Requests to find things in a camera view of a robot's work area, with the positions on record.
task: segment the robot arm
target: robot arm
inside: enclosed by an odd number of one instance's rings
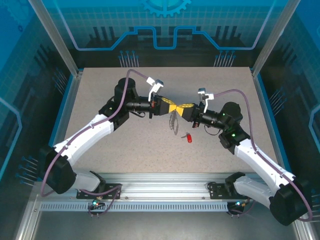
[[[238,172],[225,180],[229,194],[238,193],[262,203],[283,225],[289,225],[305,214],[307,207],[288,180],[297,186],[312,206],[309,183],[280,167],[258,146],[255,145],[254,149],[251,137],[240,126],[243,116],[238,104],[227,102],[220,112],[207,110],[208,100],[214,99],[213,93],[206,93],[205,88],[200,88],[198,93],[200,104],[184,104],[190,107],[177,111],[180,116],[193,122],[193,128],[204,124],[222,130],[219,135],[222,146],[245,161],[267,184],[258,183]]]
[[[90,192],[101,193],[104,191],[102,178],[94,173],[83,170],[75,170],[72,167],[77,160],[96,142],[111,134],[129,119],[130,112],[149,113],[159,116],[170,112],[170,104],[157,94],[164,86],[160,80],[147,79],[151,85],[148,96],[138,96],[136,83],[133,79],[128,79],[125,92],[124,103],[118,113],[114,114],[119,107],[122,95],[124,93],[125,78],[119,80],[114,88],[114,96],[100,109],[93,120],[86,126],[76,132],[73,136],[56,144],[54,147],[45,146],[40,150],[39,162],[42,164],[39,168],[39,176],[43,178],[53,159],[61,152],[60,156],[52,166],[46,183],[58,194],[65,193],[70,188],[84,189]]]

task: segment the metal spring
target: metal spring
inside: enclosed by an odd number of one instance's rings
[[[170,130],[173,130],[174,135],[178,134],[179,131],[179,123],[178,123],[178,118],[177,118],[177,111],[174,110],[171,115],[170,115],[170,119],[169,119],[169,127]]]

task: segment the aluminum frame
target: aluminum frame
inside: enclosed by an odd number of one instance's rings
[[[50,17],[45,5],[41,0],[28,0],[32,6],[35,14],[38,16],[40,22],[42,23],[44,29],[48,33],[50,39],[52,40],[54,46],[58,50],[61,58],[63,59],[65,65],[69,69],[70,73],[76,77],[78,75],[78,67],[72,58],[63,38],[61,37],[54,21]]]
[[[283,156],[281,154],[279,143],[278,143],[277,137],[276,137],[276,132],[275,132],[275,129],[274,129],[273,125],[272,125],[272,121],[271,121],[271,118],[270,118],[270,115],[269,115],[269,112],[268,112],[266,99],[264,98],[263,91],[262,91],[262,88],[261,88],[261,86],[259,84],[259,80],[258,80],[257,76],[253,77],[253,82],[254,82],[255,90],[257,92],[257,95],[258,95],[258,98],[259,98],[259,101],[260,101],[260,105],[261,105],[262,112],[263,112],[263,115],[264,115],[266,127],[268,128],[268,132],[270,134],[270,139],[271,139],[272,146],[274,148],[274,153],[275,153],[276,159],[278,160],[278,164],[281,167],[284,168],[285,167],[284,159],[283,159]]]
[[[267,61],[270,53],[274,49],[278,39],[285,30],[289,20],[294,14],[298,4],[301,0],[288,0],[283,8],[281,15],[279,16],[272,32],[270,33],[265,45],[263,46],[258,58],[256,59],[254,66],[252,68],[252,75],[257,77],[265,62]]]
[[[310,222],[303,222],[303,221],[295,221],[295,235],[297,239],[300,240],[316,240],[319,239],[316,232],[313,229],[313,225]]]
[[[68,88],[66,90],[67,91],[65,93],[65,94],[67,94],[66,100],[64,102],[64,105],[62,105],[63,103],[61,103],[61,106],[60,106],[60,108],[63,108],[63,110],[62,110],[60,118],[57,117],[57,119],[55,121],[53,129],[55,129],[56,125],[57,125],[57,128],[56,128],[56,131],[55,130],[52,131],[51,138],[49,141],[49,145],[51,145],[51,146],[54,146],[56,143],[60,143],[63,140],[65,140],[70,116],[71,116],[72,109],[73,109],[75,101],[76,101],[76,96],[77,96],[77,92],[78,92],[78,88],[80,85],[82,75],[83,75],[83,70],[80,69],[78,72],[78,75],[73,76],[69,90],[68,90]]]
[[[107,183],[122,184],[121,197],[117,203],[145,202],[145,203],[180,203],[192,204],[203,203],[227,203],[240,199],[217,199],[211,200],[207,189],[209,182],[224,183],[225,178],[231,173],[102,173]],[[254,173],[247,176],[255,181],[263,180]],[[53,193],[47,197],[40,196],[41,182],[35,182],[28,204],[26,206],[20,227],[17,231],[16,240],[32,239],[37,230],[43,203],[70,204],[90,201],[76,199],[77,190],[69,190],[64,194]],[[193,212],[206,212],[203,209],[195,209]]]

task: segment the small red tool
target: small red tool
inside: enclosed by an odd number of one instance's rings
[[[185,136],[181,137],[182,139],[186,138],[188,140],[188,143],[192,143],[192,137],[191,134],[189,132],[186,133]]]

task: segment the gear logo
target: gear logo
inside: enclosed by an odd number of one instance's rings
[[[5,7],[19,25],[29,17],[29,3],[27,0],[0,0],[0,7]]]
[[[150,14],[166,18],[168,15],[173,17],[174,14],[180,14],[180,10],[187,9],[187,4],[190,4],[191,0],[141,0],[141,3]]]

